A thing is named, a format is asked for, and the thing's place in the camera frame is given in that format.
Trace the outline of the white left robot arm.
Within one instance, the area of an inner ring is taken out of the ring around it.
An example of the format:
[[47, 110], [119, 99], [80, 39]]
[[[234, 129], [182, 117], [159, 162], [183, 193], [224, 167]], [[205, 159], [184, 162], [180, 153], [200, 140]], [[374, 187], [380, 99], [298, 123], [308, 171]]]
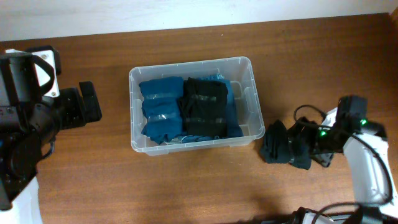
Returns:
[[37, 164], [60, 131], [102, 118], [93, 83], [60, 90], [60, 72], [51, 46], [1, 55], [1, 223], [42, 223]]

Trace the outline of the blue garment with tape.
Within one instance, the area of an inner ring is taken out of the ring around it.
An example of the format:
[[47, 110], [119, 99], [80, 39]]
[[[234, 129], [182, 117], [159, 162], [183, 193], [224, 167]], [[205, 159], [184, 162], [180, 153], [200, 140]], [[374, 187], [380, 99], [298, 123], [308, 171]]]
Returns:
[[142, 114], [147, 120], [141, 133], [157, 144], [182, 134], [178, 100], [183, 96], [183, 83], [181, 77], [167, 77], [139, 84], [144, 98]]

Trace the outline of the dark blue jeans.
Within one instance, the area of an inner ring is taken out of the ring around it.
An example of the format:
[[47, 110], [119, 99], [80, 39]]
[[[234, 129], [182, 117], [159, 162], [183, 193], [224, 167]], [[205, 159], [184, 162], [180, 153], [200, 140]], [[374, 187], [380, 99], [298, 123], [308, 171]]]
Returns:
[[180, 143], [190, 143], [190, 142], [200, 142], [200, 141], [211, 141], [217, 139], [225, 138], [238, 138], [243, 136], [243, 131], [238, 124], [238, 116], [236, 111], [236, 103], [234, 100], [233, 87], [229, 80], [225, 79], [222, 74], [217, 73], [215, 75], [210, 75], [207, 77], [196, 78], [200, 80], [212, 80], [218, 81], [226, 84], [228, 89], [228, 100], [226, 105], [226, 124], [227, 124], [227, 136], [224, 138], [219, 137], [209, 137], [209, 136], [194, 136], [188, 135], [184, 129], [182, 134], [173, 138], [169, 144], [180, 144]]

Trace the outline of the clear plastic storage container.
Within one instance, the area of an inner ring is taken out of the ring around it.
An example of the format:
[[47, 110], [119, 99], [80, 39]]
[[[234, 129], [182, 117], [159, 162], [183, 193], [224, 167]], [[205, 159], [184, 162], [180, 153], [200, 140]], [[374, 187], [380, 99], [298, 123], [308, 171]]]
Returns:
[[[183, 144], [157, 144], [141, 133], [147, 123], [142, 114], [142, 102], [139, 84], [144, 81], [166, 77], [182, 77], [187, 79], [221, 74], [231, 82], [238, 123], [243, 131], [239, 138], [217, 139], [212, 141], [190, 142]], [[129, 72], [129, 96], [131, 117], [131, 147], [136, 152], [148, 156], [158, 156], [171, 152], [192, 151], [214, 147], [246, 146], [264, 136], [261, 106], [257, 94], [252, 63], [247, 57], [231, 57], [166, 65], [135, 67]]]

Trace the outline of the black garment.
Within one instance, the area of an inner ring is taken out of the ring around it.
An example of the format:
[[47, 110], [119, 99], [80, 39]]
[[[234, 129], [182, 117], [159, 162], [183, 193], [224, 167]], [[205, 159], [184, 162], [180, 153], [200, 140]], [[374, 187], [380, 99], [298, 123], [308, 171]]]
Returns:
[[289, 136], [280, 120], [269, 125], [259, 155], [268, 164], [290, 164], [305, 170], [312, 164], [308, 144], [299, 135]]
[[224, 138], [227, 136], [225, 83], [188, 78], [178, 100], [183, 129], [188, 135]]

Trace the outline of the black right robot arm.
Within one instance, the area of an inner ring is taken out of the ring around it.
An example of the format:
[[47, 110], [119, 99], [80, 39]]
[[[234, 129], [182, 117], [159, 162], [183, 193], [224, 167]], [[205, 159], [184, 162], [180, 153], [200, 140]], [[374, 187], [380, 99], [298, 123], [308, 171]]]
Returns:
[[304, 152], [328, 167], [335, 154], [348, 161], [354, 201], [327, 205], [319, 211], [303, 208], [296, 223], [397, 223], [397, 190], [387, 158], [384, 126], [367, 119], [367, 99], [349, 95], [329, 112], [318, 110], [322, 123], [294, 117], [288, 130], [290, 151]]

